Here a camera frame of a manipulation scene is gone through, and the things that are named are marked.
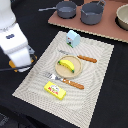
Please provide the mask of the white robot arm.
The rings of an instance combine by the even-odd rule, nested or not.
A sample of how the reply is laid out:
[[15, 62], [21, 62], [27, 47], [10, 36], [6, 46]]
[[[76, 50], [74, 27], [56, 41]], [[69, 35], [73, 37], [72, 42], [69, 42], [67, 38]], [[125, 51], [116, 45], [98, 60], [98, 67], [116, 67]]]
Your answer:
[[0, 0], [0, 48], [19, 72], [29, 69], [28, 40], [16, 22], [10, 0]]

